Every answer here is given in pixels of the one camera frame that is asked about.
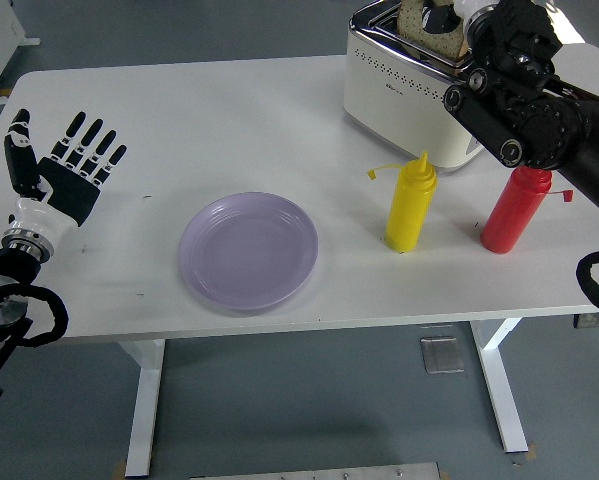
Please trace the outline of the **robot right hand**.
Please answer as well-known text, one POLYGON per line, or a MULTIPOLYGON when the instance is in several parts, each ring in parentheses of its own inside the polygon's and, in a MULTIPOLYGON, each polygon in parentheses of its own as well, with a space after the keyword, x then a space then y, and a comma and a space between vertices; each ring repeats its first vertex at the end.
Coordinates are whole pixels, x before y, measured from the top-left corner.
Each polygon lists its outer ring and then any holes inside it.
POLYGON ((439 35, 454 32, 460 25, 468 28, 481 16, 490 12, 497 1, 460 0, 448 4, 424 0, 421 10, 421 27, 429 34, 439 35))

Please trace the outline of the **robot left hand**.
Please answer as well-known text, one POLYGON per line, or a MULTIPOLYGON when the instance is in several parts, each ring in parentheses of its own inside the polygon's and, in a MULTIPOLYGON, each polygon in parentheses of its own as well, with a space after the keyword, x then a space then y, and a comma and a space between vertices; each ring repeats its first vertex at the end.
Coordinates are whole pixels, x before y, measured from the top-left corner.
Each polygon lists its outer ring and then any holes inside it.
POLYGON ((38 159, 29 123, 29 111, 19 110, 4 138, 10 181, 19 195, 10 227, 47 236, 51 227, 82 226, 127 147, 115 142, 115 130, 103 131, 101 119, 86 126, 86 114, 79 112, 50 153, 38 159))

